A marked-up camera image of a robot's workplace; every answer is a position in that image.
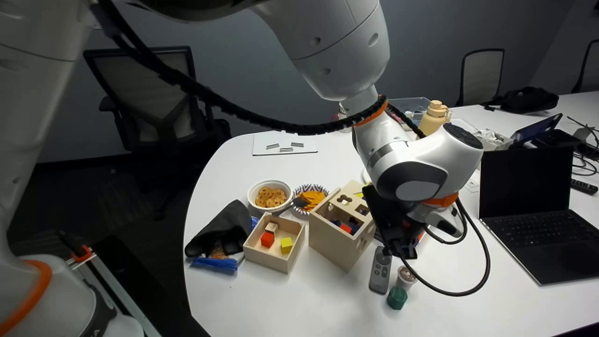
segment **dark gray wall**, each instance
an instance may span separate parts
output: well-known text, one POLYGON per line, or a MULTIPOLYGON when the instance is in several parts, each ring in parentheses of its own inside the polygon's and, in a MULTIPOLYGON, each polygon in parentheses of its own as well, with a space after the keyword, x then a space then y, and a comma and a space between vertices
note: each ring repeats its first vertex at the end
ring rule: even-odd
MULTIPOLYGON (((390 98, 426 96, 453 105, 463 55, 506 49, 501 90, 527 85, 565 15, 568 0, 381 0, 391 60, 377 83, 390 98)), ((150 46, 190 45, 198 80, 265 116, 297 123, 328 121, 336 103, 320 99, 299 75, 268 26, 250 11, 214 22, 181 24, 122 6, 150 46)), ((113 47, 101 31, 86 49, 113 47)), ((62 100, 40 162, 125 153, 110 114, 97 109, 104 93, 80 61, 62 100)), ((235 135, 259 127, 231 122, 235 135)))
POLYGON ((599 38, 596 0, 577 0, 533 77, 531 85, 569 94, 578 80, 586 48, 599 38))

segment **yellow block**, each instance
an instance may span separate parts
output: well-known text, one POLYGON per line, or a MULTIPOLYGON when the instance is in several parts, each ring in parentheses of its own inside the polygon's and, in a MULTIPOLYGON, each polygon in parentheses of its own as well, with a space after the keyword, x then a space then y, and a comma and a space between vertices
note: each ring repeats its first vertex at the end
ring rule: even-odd
POLYGON ((281 239, 281 252, 283 254, 289 254, 293 246, 294 242, 291 240, 290 237, 284 237, 281 239))

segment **laptop keyboard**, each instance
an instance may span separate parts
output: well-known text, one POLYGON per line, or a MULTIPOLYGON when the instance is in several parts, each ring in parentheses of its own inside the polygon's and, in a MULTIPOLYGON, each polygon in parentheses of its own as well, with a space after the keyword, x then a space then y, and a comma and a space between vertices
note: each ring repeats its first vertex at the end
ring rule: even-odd
POLYGON ((599 239, 593 229, 568 213, 529 215, 485 222, 509 247, 530 247, 599 239))

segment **beige bottle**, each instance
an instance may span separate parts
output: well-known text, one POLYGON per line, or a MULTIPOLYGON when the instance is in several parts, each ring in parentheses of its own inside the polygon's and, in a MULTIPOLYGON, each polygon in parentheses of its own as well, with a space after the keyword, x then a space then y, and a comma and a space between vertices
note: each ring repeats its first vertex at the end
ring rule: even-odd
POLYGON ((426 113, 422 116, 422 121, 418 128, 420 128, 420 130, 427 136, 432 134, 437 131, 441 125, 448 122, 446 117, 448 111, 449 109, 447 106, 443 105, 443 102, 437 100, 431 101, 426 113))

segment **white table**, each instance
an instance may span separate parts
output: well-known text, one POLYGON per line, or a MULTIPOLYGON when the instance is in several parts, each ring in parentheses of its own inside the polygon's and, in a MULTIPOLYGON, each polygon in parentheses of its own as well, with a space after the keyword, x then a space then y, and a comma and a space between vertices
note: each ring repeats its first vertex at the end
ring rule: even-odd
MULTIPOLYGON (((551 111, 599 126, 599 92, 565 95, 551 111)), ((541 116, 489 112, 481 106, 453 109, 477 128, 504 135, 541 116)), ((566 118, 558 128, 572 133, 566 118)), ((362 163, 350 134, 319 138, 317 154, 252 156, 253 135, 226 142, 210 160, 191 198, 183 243, 187 243, 233 199, 245 204, 247 189, 268 178, 292 188, 319 183, 330 190, 360 180, 362 163)), ((580 180, 599 185, 599 176, 580 180)), ((244 261, 234 276, 189 267, 183 262, 192 315, 212 336, 552 336, 599 321, 599 279, 539 287, 478 218, 479 194, 462 189, 460 197, 485 238, 491 274, 477 293, 447 297, 416 284, 401 311, 391 310, 385 296, 368 289, 378 242, 366 249, 345 273, 308 246, 289 275, 244 261)), ((599 197, 572 190, 570 206, 599 227, 599 197)), ((291 213, 283 215, 295 218, 291 213)), ((458 245, 441 245, 427 237, 418 246, 416 270, 434 285, 466 290, 479 282, 485 268, 477 236, 470 231, 458 245)), ((394 258, 391 283, 401 264, 394 258)))

